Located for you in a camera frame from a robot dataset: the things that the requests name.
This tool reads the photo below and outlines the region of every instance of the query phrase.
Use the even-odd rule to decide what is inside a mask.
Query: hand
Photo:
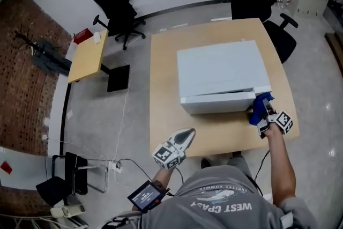
[[[282,132],[281,132],[279,126],[275,122],[272,122],[269,124],[269,129],[266,130],[264,132],[264,134],[267,138],[274,138],[277,136],[282,137]]]

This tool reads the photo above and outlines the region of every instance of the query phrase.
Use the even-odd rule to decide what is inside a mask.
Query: small wooden table
[[[255,40],[272,86],[271,101],[277,111],[293,119],[286,139],[299,135],[292,93],[285,71],[267,31],[259,19],[219,21],[187,26],[154,34],[150,67],[150,151],[181,128],[192,127],[196,136],[188,156],[207,156],[243,151],[267,145],[257,127],[249,124],[247,112],[191,116],[182,108],[178,93],[176,52],[210,44]]]
[[[101,70],[109,75],[107,92],[118,91],[128,87],[129,65],[110,70],[101,63],[107,35],[108,30],[103,30],[100,32],[100,42],[98,44],[95,44],[94,38],[91,37],[76,47],[70,66],[68,83],[92,76]]]

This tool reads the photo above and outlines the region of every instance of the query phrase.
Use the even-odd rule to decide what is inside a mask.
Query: tiled floor
[[[213,18],[230,17],[230,4],[202,6],[162,14],[147,20],[143,31],[147,38],[132,38],[127,51],[122,45],[108,40],[104,64],[110,68],[128,62],[132,65],[132,82],[125,107],[120,135],[118,158],[131,158],[153,176],[158,166],[149,152],[149,82],[150,34],[182,24],[201,24]],[[292,89],[299,118],[299,138],[287,142],[291,162],[297,178],[297,195],[304,198],[321,228],[335,228],[343,214],[343,79],[324,33],[332,31],[324,19],[295,18],[299,28],[286,30],[298,45],[284,68]],[[273,7],[272,21],[281,23],[279,10]],[[65,145],[65,149],[88,157],[115,156],[117,135],[123,115],[126,91],[106,93],[107,77],[100,73],[73,84],[68,110],[65,140],[87,148]],[[256,174],[267,148],[243,152],[253,175]],[[198,158],[189,158],[180,170],[184,178],[200,169]],[[99,174],[89,181],[101,183]],[[117,174],[121,184],[139,187],[145,175],[132,163],[123,162],[123,172]],[[266,158],[257,183],[263,193],[271,192],[270,160]],[[181,184],[180,176],[172,176],[170,187],[174,193]],[[90,228],[121,211],[131,208],[126,197],[133,188],[120,186],[110,171],[107,194],[89,190],[80,200],[85,206],[83,218]]]

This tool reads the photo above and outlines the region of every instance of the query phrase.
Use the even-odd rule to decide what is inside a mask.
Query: small screen
[[[138,208],[144,209],[151,202],[153,202],[159,195],[160,193],[149,184],[137,196],[135,196],[132,199],[132,201],[136,203]]]

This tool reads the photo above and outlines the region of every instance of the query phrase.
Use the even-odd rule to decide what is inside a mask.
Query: person
[[[197,171],[173,198],[148,211],[126,212],[120,228],[317,228],[304,200],[295,196],[295,174],[284,138],[275,123],[265,132],[271,155],[273,204],[252,183],[247,163],[235,154],[228,165]],[[165,188],[173,169],[160,169],[153,181]],[[104,229],[118,223],[107,223]]]

